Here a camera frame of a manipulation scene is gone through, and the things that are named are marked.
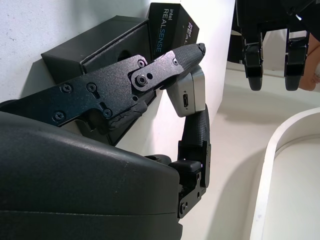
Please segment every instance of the black textured finger pad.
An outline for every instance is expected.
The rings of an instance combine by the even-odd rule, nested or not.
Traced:
[[[189,115],[185,118],[182,142],[186,145],[203,146],[203,142],[210,143],[210,121],[208,107],[205,110]]]
[[[203,43],[190,44],[174,49],[173,53],[175,54],[178,64],[181,65],[184,72],[188,74],[204,58],[206,47]]]

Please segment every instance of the black box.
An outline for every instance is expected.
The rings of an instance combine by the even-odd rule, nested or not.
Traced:
[[[134,55],[143,56],[148,63],[153,60],[149,21],[146,18],[115,16],[41,56],[55,83],[60,84]],[[143,98],[149,105],[155,97],[156,92],[150,92]],[[76,122],[85,137],[115,146],[135,120],[107,136],[100,135],[97,129],[90,131],[84,122]]]
[[[151,3],[149,24],[153,58],[197,43],[199,27],[179,3]]]

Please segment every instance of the bolt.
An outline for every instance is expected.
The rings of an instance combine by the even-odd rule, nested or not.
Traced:
[[[97,86],[94,83],[88,83],[86,85],[86,89],[90,92],[93,93],[95,91],[97,91]]]
[[[109,118],[112,117],[112,112],[111,112],[110,109],[105,109],[105,110],[103,110],[102,114],[103,114],[103,116],[104,116],[105,118],[107,118],[107,119],[109,119]]]
[[[178,65],[177,59],[174,58],[174,59],[172,60],[172,62],[173,62],[174,65],[176,65],[176,66]]]
[[[147,85],[147,83],[148,83],[146,77],[143,76],[143,75],[138,75],[138,76],[136,77],[136,79],[135,79],[135,82],[136,82],[136,84],[139,85],[140,87],[143,87],[143,86]]]
[[[69,84],[65,83],[60,87],[60,90],[61,90],[61,92],[65,93],[65,94],[69,94],[72,92],[72,87]]]
[[[139,65],[140,68],[143,68],[146,64],[145,64],[145,62],[143,60],[139,60],[138,61],[138,65]]]
[[[185,204],[184,204],[184,203],[181,203],[181,205],[180,205],[180,213],[181,213],[181,214],[184,214],[185,209],[186,209]]]
[[[65,119],[65,114],[62,112],[62,111],[56,111],[54,114],[53,114],[53,120],[55,120],[56,122],[60,122],[62,121],[63,119]]]

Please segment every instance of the usb port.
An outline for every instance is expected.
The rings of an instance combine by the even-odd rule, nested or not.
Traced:
[[[188,107],[189,103],[188,103],[188,94],[183,94],[183,105],[184,107]]]

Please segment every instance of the white table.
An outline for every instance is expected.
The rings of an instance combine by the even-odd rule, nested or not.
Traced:
[[[115,15],[145,17],[150,2],[180,1],[0,1],[0,102],[53,86],[41,53]],[[206,77],[206,103],[212,122],[222,100],[235,0],[182,0],[181,4],[200,28],[198,43],[206,45],[200,65]],[[183,127],[184,119],[177,116],[167,93],[162,97],[159,93],[117,146],[141,155],[165,154],[176,160]],[[206,239],[213,211],[208,190],[181,221],[182,239]]]

